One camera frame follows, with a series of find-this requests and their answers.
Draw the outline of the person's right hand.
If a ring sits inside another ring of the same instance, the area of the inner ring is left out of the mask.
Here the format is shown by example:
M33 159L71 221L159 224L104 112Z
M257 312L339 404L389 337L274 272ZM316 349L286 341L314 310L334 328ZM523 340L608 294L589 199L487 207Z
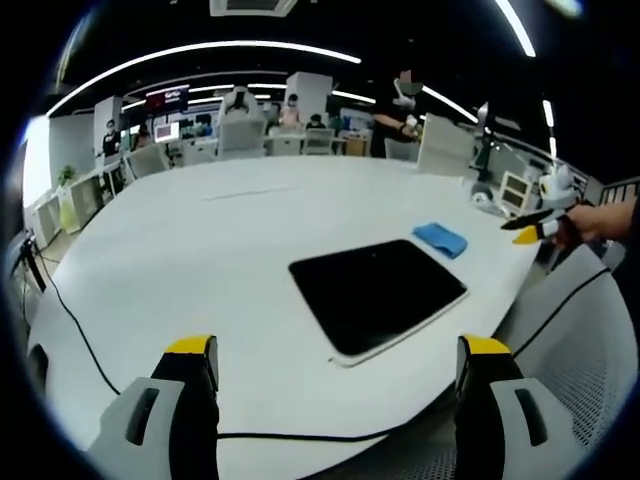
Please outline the person's right hand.
M609 230L605 210L589 205L576 205L568 211L567 220L561 222L553 243L565 248L579 242L607 239Z

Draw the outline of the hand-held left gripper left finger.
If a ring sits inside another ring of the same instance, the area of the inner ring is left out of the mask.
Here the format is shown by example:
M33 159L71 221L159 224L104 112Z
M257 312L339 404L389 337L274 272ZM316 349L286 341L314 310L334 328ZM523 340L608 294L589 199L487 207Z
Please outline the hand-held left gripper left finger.
M217 479L218 346L180 339L105 409L87 455L105 479Z

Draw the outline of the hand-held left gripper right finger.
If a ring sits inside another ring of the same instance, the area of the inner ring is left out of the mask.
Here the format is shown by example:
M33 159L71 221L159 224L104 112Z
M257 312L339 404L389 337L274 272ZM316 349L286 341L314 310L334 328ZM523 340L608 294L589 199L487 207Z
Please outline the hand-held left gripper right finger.
M456 479L566 479L580 460L569 410L490 337L458 337Z

